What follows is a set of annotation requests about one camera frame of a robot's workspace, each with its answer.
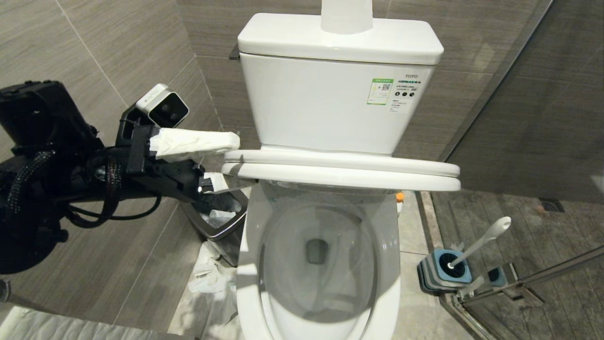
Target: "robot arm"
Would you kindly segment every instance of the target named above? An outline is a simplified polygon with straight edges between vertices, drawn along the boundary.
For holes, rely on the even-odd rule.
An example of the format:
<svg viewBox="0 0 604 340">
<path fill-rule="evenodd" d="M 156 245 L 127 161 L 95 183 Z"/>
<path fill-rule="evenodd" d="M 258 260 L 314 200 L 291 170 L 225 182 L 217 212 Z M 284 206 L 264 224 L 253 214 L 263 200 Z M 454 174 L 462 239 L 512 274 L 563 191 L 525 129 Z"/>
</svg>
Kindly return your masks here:
<svg viewBox="0 0 604 340">
<path fill-rule="evenodd" d="M 191 160 L 158 160 L 149 150 L 151 137 L 188 113 L 176 93 L 158 87 L 123 113 L 111 147 L 97 138 L 60 82 L 0 90 L 0 124 L 15 142 L 14 157 L 0 163 L 0 274 L 27 270 L 65 242 L 63 217 L 90 228 L 148 215 L 162 196 L 198 199 L 204 169 Z M 142 197 L 156 197 L 150 211 L 113 216 L 120 200 Z M 83 201 L 103 201 L 103 209 L 95 214 L 71 205 Z"/>
</svg>

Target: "toilet brush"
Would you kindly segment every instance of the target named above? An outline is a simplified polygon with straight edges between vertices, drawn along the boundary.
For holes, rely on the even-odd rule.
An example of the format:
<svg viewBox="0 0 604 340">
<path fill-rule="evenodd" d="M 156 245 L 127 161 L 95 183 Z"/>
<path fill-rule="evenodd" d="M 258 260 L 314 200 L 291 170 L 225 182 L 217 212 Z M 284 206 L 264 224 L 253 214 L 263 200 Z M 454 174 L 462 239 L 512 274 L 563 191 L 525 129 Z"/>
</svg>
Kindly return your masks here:
<svg viewBox="0 0 604 340">
<path fill-rule="evenodd" d="M 478 239 L 470 248 L 468 248 L 460 257 L 456 258 L 455 261 L 447 264 L 449 269 L 455 268 L 455 266 L 467 259 L 468 256 L 472 255 L 476 250 L 480 249 L 480 247 L 484 246 L 487 242 L 492 241 L 498 238 L 501 234 L 503 234 L 507 228 L 510 227 L 512 223 L 512 219 L 509 217 L 502 217 L 499 220 L 495 221 L 493 225 L 487 230 L 484 235 Z"/>
<path fill-rule="evenodd" d="M 426 293 L 454 292 L 472 282 L 470 267 L 466 259 L 487 242 L 503 234 L 512 219 L 502 217 L 497 220 L 466 252 L 459 250 L 434 249 L 417 265 L 420 286 Z"/>
</svg>

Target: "toilet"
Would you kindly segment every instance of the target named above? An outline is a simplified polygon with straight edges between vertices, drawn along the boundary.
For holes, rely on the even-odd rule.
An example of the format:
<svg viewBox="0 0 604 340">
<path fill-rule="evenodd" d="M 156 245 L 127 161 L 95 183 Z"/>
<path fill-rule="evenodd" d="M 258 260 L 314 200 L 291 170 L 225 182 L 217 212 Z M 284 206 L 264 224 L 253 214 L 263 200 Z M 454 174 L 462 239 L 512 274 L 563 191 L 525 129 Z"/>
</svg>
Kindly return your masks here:
<svg viewBox="0 0 604 340">
<path fill-rule="evenodd" d="M 432 28 L 323 14 L 259 13 L 238 38 L 262 144 L 222 167 L 259 180 L 237 268 L 247 340 L 390 339 L 394 193 L 460 189 L 455 165 L 392 157 L 443 53 Z"/>
</svg>

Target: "toilet tank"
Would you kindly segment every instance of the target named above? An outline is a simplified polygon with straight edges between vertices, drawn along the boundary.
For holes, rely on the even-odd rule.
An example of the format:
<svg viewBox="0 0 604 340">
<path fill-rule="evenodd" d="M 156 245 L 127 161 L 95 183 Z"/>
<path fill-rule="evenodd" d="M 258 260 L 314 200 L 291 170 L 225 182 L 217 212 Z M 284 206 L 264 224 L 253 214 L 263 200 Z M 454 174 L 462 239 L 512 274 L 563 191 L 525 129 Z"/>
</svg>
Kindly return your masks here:
<svg viewBox="0 0 604 340">
<path fill-rule="evenodd" d="M 238 38 L 267 146 L 392 155 L 443 53 L 423 21 L 373 19 L 356 34 L 321 17 L 258 13 Z"/>
</svg>

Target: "trash can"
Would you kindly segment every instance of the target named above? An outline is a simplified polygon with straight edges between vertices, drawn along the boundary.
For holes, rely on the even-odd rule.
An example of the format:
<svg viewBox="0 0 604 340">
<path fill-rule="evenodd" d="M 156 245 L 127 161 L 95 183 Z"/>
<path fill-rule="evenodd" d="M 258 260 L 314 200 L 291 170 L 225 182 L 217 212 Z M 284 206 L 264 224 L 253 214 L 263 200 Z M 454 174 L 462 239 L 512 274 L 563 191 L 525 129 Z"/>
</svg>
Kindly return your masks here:
<svg viewBox="0 0 604 340">
<path fill-rule="evenodd" d="M 243 225 L 248 210 L 248 198 L 245 194 L 241 191 L 207 194 L 194 203 L 181 202 L 181 206 L 201 240 L 214 242 L 225 261 L 237 267 Z M 235 216 L 223 225 L 214 227 L 201 217 L 202 214 L 209 215 L 212 210 L 235 212 Z"/>
</svg>

